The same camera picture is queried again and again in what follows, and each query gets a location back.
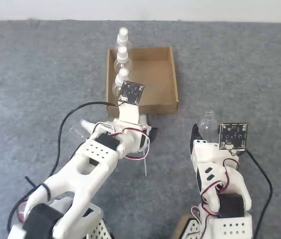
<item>gray carpet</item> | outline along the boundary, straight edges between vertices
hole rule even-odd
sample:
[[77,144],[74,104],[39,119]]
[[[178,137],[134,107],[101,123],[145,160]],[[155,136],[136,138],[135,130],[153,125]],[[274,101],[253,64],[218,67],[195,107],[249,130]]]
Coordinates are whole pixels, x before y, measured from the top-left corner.
[[[206,106],[219,121],[249,121],[248,148],[274,185],[259,239],[281,239],[281,24],[2,21],[0,22],[0,239],[8,213],[39,183],[56,157],[59,124],[75,106],[104,100],[106,49],[120,26],[134,46],[174,48],[180,103],[175,115],[151,116],[159,128],[142,162],[121,160],[93,198],[117,239],[169,238],[181,215],[199,203],[189,159],[192,124]],[[103,106],[65,125],[61,166],[76,148],[66,131],[80,119],[105,120]],[[268,186],[246,155],[241,173],[256,225]]]

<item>circuit board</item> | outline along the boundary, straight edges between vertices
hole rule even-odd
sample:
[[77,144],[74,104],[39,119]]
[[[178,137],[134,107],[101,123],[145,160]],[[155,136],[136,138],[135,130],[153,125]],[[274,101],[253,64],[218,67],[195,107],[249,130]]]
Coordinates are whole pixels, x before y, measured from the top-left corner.
[[118,101],[138,105],[145,86],[129,81],[124,81],[118,95]]
[[245,149],[248,123],[222,123],[219,149]]

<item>cardboard box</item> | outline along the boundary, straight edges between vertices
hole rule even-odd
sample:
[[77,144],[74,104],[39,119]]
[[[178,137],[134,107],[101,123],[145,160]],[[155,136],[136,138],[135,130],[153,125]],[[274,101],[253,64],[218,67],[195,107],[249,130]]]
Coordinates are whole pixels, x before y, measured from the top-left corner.
[[[130,50],[132,71],[130,81],[145,85],[139,110],[147,114],[175,113],[178,106],[178,89],[175,62],[171,47],[133,48]],[[111,91],[115,80],[115,50],[107,51],[106,101],[116,104]],[[111,116],[117,117],[118,107],[108,106]]]

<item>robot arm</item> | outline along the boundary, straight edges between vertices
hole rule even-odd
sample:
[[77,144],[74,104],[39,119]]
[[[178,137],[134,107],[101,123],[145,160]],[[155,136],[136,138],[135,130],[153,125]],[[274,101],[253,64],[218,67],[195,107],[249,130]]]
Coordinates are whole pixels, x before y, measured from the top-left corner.
[[237,171],[239,157],[218,144],[195,140],[191,160],[202,203],[199,205],[203,239],[251,239],[252,200]]
[[203,140],[197,126],[192,128],[190,158],[201,203],[198,207],[192,207],[191,216],[183,217],[177,230],[180,233],[175,234],[174,238],[252,238],[252,217],[248,213],[252,200],[243,176],[237,171],[238,151],[243,151],[242,147],[246,144],[247,124],[226,125],[228,127],[223,128],[224,133],[220,130],[219,143]]
[[[51,236],[54,239],[82,239],[96,228],[102,211],[91,204],[91,199],[113,172],[118,159],[142,152],[147,147],[149,150],[147,134],[151,127],[147,125],[146,116],[139,115],[138,106],[128,102],[120,104],[119,111],[120,117],[113,122],[81,122],[91,134],[90,138],[57,174],[30,195],[24,210],[25,223],[14,225],[9,239]],[[61,201],[61,209],[56,203],[47,206],[46,203],[66,192],[73,192],[74,198]]]

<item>white bottle cap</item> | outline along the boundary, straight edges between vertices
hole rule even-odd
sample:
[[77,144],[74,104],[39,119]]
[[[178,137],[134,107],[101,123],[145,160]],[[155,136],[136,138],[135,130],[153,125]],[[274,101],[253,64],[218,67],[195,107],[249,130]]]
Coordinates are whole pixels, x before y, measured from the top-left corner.
[[127,47],[120,46],[117,52],[117,61],[119,63],[126,63],[128,61]]
[[126,27],[121,27],[119,29],[119,34],[117,35],[117,43],[119,46],[124,46],[128,41],[128,29]]
[[124,81],[127,80],[128,74],[129,71],[127,68],[120,68],[115,78],[115,84],[121,87]]

